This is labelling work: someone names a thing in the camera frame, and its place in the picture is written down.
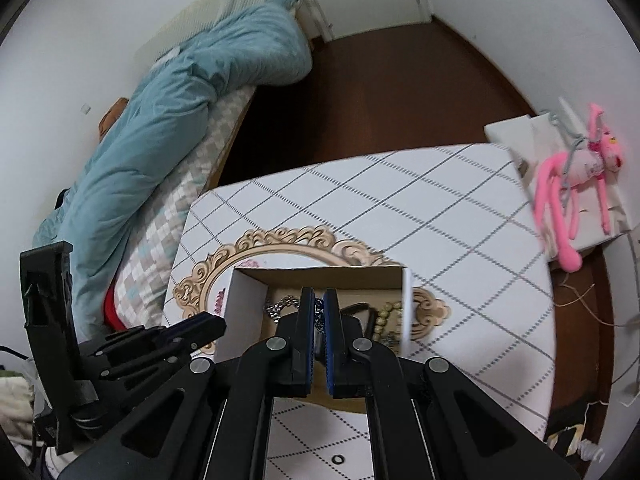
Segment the white cardboard box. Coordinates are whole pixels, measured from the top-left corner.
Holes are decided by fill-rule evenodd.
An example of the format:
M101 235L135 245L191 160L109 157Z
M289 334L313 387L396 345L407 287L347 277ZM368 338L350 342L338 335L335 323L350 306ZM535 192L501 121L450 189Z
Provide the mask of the white cardboard box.
M233 271L221 313L216 372L228 387L226 414L254 422L270 414L274 399L361 399L378 420L406 419L413 411L401 360L363 336L360 322L344 315L338 291L319 268L291 270L300 296L280 317L273 335L262 334L267 284L248 269Z

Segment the black wristband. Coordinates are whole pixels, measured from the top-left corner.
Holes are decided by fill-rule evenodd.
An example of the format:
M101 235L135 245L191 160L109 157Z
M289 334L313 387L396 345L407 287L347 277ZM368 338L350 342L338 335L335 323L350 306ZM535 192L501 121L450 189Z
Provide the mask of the black wristband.
M341 308L344 315L356 318L361 325L363 336L373 339L376 326L378 326L378 310L372 308L370 304L365 302L357 302L350 306Z

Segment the checkered bed mattress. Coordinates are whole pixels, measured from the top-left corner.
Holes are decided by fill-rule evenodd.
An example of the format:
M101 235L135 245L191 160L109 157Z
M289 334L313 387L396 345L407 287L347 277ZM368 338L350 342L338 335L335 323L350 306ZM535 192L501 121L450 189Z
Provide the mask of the checkered bed mattress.
M134 218L114 277L115 308L127 328L162 322L171 266L191 205L221 172L255 89L245 86L209 109L205 136L160 182Z

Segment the red blanket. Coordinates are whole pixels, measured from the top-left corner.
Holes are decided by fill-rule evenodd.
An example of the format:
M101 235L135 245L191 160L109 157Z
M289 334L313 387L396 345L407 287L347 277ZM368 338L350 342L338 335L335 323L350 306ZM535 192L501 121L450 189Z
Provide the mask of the red blanket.
M104 317L104 325L112 332L123 332L127 329L126 325L120 320L115 308L115 281L112 281L106 291L102 312Z

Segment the white patterned tablecloth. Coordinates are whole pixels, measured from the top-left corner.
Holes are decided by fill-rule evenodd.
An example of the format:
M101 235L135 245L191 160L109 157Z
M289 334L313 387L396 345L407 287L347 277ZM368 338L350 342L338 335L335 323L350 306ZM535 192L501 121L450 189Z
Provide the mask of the white patterned tablecloth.
M466 144L322 162L215 188L191 207L164 319L224 310L233 269L403 266L407 356L442 358L536 437L555 372L551 278L505 148Z

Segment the teal blue duvet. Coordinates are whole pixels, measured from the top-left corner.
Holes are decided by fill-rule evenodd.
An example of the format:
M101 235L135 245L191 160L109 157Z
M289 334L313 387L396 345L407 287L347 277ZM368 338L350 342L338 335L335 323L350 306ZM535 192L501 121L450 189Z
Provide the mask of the teal blue duvet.
M245 86L292 84L311 69L298 0L267 0L228 16L180 44L147 73L124 112L41 222L32 244L70 243L70 310L75 334L105 333L102 304L134 217L155 189L204 139L210 108Z

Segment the brown plush toy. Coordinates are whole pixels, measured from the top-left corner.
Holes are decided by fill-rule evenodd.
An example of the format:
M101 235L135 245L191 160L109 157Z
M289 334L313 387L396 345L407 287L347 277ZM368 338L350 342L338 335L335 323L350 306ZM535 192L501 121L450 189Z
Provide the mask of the brown plush toy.
M125 110L129 100L127 98L118 98L115 103L108 109L105 115L101 118L98 125L99 141L102 142L114 123L118 121L118 118L122 116L122 112Z

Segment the white side box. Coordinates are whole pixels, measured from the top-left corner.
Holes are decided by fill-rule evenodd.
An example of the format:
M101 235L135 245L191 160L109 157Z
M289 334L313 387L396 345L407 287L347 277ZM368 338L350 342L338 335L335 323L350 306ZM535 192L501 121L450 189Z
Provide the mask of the white side box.
M589 104L584 122L567 100L559 102L557 112L493 122L484 131L512 156L547 259L575 272L582 252L631 229L617 186L625 156L602 107Z

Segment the pink panther plush toy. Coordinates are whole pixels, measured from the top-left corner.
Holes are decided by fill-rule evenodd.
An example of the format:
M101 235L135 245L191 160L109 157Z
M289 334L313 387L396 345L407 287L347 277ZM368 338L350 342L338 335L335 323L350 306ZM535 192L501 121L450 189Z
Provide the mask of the pink panther plush toy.
M612 233L606 178L623 167L624 155L616 137L603 120L604 109L589 105L587 132L576 133L572 146L544 159L536 173L534 220L544 229L544 216L551 218L551 235L560 267L574 273L582 267L582 256L570 244L579 229L579 191L593 185L598 200L600 227Z

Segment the striped white pillow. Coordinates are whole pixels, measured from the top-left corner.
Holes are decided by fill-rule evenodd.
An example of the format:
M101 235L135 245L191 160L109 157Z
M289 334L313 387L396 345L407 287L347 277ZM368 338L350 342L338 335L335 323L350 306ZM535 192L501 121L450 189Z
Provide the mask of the striped white pillow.
M134 62L151 67L168 51L230 15L267 0L194 0L163 25L134 54Z

